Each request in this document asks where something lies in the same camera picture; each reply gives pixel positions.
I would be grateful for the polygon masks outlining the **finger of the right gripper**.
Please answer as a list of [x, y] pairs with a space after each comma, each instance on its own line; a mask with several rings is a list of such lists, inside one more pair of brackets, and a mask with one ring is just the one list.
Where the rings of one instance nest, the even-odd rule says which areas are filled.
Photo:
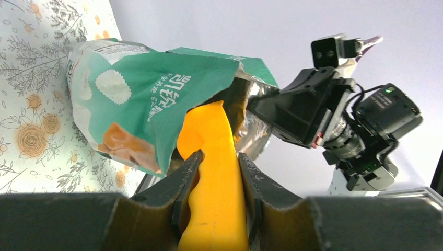
[[326, 100], [331, 80], [293, 80], [287, 87], [252, 99], [248, 110], [272, 127], [273, 134], [298, 146], [313, 146], [325, 135], [330, 111]]

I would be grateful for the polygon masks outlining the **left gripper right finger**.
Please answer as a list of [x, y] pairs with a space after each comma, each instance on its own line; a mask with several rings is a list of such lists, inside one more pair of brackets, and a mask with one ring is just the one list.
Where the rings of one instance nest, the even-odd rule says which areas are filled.
[[442, 207], [426, 197], [301, 198], [238, 155], [251, 250], [442, 250]]

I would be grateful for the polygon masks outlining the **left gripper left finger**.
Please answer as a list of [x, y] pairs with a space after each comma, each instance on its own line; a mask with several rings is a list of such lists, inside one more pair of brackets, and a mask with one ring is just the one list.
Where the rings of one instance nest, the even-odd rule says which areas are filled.
[[203, 160], [194, 152], [148, 189], [1, 195], [1, 250], [176, 250]]

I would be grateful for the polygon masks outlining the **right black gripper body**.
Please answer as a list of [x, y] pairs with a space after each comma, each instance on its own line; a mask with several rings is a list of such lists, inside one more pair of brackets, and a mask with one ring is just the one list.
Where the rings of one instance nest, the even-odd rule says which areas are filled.
[[276, 136], [308, 149], [322, 145], [355, 87], [332, 67], [303, 69], [278, 93]]

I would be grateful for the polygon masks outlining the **orange plastic scoop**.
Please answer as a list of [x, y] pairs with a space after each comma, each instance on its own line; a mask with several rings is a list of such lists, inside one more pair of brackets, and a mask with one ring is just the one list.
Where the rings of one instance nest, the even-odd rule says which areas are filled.
[[248, 250], [246, 202], [230, 123], [216, 101], [190, 110], [177, 140], [184, 159], [203, 152], [179, 250]]

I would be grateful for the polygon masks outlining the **green pet food bag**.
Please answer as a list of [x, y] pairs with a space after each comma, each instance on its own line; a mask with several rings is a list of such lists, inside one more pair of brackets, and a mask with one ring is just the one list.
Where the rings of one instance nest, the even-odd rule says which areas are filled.
[[271, 128], [247, 111], [254, 97], [278, 90], [259, 58], [190, 48], [158, 52], [99, 39], [66, 46], [73, 119], [102, 156], [164, 176], [178, 168], [177, 138], [185, 114], [223, 102], [237, 152], [256, 159]]

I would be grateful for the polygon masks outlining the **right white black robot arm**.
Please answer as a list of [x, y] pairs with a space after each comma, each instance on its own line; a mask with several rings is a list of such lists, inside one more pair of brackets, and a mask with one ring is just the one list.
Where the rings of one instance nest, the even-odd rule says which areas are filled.
[[333, 67], [304, 69], [284, 89], [251, 99], [247, 109], [282, 141], [324, 149], [335, 168], [330, 194], [375, 196], [398, 174], [389, 154], [423, 118], [391, 83], [358, 93], [356, 86]]

